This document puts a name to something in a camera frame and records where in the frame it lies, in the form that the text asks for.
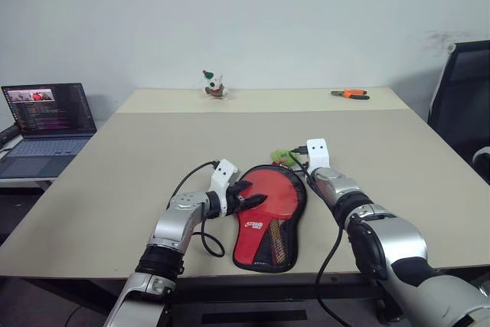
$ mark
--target toy figurine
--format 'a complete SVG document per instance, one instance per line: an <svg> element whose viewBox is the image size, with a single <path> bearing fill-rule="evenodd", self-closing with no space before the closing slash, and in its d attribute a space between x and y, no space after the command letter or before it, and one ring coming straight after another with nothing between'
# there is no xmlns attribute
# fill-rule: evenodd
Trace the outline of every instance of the toy figurine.
<svg viewBox="0 0 490 327"><path fill-rule="evenodd" d="M299 155L297 153L292 153L295 159L298 159ZM273 160L273 165L277 166L285 166L287 168L292 168L293 166L297 166L291 156L289 156L288 149L277 149L273 153L270 154L271 159Z"/></svg>
<svg viewBox="0 0 490 327"><path fill-rule="evenodd" d="M217 77L213 72L208 72L206 70L202 71L204 77L206 78L207 86L204 88L204 92L212 98L222 99L227 95L227 89L221 82L223 80L223 74Z"/></svg>

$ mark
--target laptop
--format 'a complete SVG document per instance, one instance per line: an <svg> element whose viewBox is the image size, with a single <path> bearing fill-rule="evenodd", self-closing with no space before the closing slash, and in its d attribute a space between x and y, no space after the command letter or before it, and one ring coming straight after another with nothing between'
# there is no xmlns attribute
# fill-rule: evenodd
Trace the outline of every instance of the laptop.
<svg viewBox="0 0 490 327"><path fill-rule="evenodd" d="M56 178L96 132L81 83L2 87L21 140L0 178Z"/></svg>

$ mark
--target green toy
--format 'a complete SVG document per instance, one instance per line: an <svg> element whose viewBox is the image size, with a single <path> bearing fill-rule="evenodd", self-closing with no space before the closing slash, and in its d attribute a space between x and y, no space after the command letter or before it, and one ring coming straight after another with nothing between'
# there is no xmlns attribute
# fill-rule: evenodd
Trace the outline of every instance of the green toy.
<svg viewBox="0 0 490 327"><path fill-rule="evenodd" d="M298 159L299 157L299 153L292 153L291 155L293 155L295 159ZM296 166L294 160L291 159L291 156L289 156L288 149L277 149L270 154L270 157L273 160L273 165L285 166L287 168Z"/></svg>

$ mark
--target snowman toy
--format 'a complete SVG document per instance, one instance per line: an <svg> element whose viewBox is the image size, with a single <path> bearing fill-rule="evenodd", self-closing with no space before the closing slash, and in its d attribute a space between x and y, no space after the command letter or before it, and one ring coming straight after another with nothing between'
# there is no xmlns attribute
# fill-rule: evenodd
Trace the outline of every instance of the snowman toy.
<svg viewBox="0 0 490 327"><path fill-rule="evenodd" d="M219 77L213 72L207 70L202 71L204 78L206 79L207 86L204 88L204 92L214 99L222 99L227 95L227 89L221 82L223 80L223 74Z"/></svg>

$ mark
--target laptop screen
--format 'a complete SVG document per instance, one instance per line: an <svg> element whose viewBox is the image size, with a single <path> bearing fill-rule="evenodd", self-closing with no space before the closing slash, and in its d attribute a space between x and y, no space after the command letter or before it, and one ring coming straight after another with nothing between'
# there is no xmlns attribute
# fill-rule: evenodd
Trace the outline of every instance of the laptop screen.
<svg viewBox="0 0 490 327"><path fill-rule="evenodd" d="M24 136L84 136L96 132L81 83L2 87Z"/></svg>

